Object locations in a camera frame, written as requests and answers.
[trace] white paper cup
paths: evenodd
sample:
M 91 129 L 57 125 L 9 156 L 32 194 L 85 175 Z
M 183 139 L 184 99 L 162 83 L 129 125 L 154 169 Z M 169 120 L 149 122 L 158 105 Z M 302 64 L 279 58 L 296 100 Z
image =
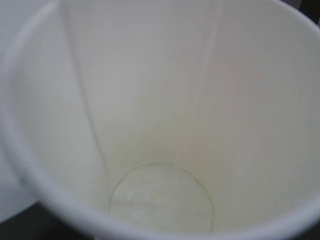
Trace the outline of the white paper cup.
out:
M 0 137 L 45 206 L 101 239 L 282 240 L 319 218 L 319 29 L 226 0 L 202 80 L 216 9 L 57 1 L 26 24 Z

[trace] cup rim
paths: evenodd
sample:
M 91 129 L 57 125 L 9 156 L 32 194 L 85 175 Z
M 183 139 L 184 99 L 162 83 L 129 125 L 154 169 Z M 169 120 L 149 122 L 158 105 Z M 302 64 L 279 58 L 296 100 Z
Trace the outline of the cup rim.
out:
M 296 9 L 278 0 L 264 1 L 272 2 L 294 15 L 320 40 L 318 27 Z M 124 240 L 282 240 L 302 232 L 320 218 L 319 193 L 309 203 L 258 227 L 231 233 L 213 233 L 208 236 L 159 233 L 117 222 L 80 202 L 59 187 L 37 164 L 37 155 L 29 148 L 28 141 L 19 132 L 7 89 L 27 41 L 46 18 L 58 10 L 61 2 L 58 0 L 47 3 L 25 24 L 10 45 L 0 66 L 0 147 L 15 172 L 48 209 L 89 235 L 102 239 L 107 236 Z

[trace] white surface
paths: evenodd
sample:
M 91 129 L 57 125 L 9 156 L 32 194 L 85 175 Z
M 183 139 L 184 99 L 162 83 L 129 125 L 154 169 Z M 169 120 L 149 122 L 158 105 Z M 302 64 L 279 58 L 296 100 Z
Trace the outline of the white surface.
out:
M 22 25 L 47 0 L 0 0 L 0 61 Z M 34 204 L 37 199 L 19 184 L 0 153 L 0 223 Z
M 177 109 L 189 113 L 186 99 L 192 99 L 197 84 L 197 51 L 211 26 L 205 24 L 210 8 L 205 1 L 194 5 L 192 0 L 151 0 L 143 7 L 122 1 L 77 3 L 69 9 L 81 50 L 77 60 L 85 67 L 85 89 L 91 107 L 96 107 L 93 116 L 108 154 L 106 163 L 111 164 L 110 179 L 116 183 L 145 163 L 172 163 L 175 143 L 181 140 L 172 130 L 182 131 L 185 125 L 184 117 L 172 114 Z M 223 233 L 197 238 L 289 238 L 320 212 L 319 29 L 275 1 L 227 3 L 212 79 L 197 109 L 196 121 L 202 124 L 194 130 L 182 162 L 212 194 L 214 227 Z M 106 183 L 99 182 L 103 170 L 92 137 L 81 138 L 88 132 L 87 122 L 75 118 L 83 110 L 72 87 L 76 82 L 70 53 L 55 10 L 54 5 L 44 9 L 20 35 L 1 82 L 0 97 L 6 100 L 0 101 L 2 137 L 14 163 L 47 206 L 92 235 L 180 239 L 119 224 L 83 204 L 99 209 L 93 204 Z M 106 100 L 106 90 L 112 99 Z M 14 104 L 13 112 L 8 102 Z M 66 139 L 68 144 L 60 142 Z M 93 158 L 87 161 L 82 153 Z

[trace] dark background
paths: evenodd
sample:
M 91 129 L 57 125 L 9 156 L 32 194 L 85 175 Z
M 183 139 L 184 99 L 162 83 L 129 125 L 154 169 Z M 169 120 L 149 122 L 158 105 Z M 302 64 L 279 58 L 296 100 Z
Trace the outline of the dark background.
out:
M 320 0 L 283 1 L 296 8 L 299 7 L 303 14 L 318 24 Z M 93 237 L 82 235 L 67 226 L 37 203 L 1 223 L 0 240 L 93 240 Z M 296 238 L 288 240 L 320 240 L 320 222 Z

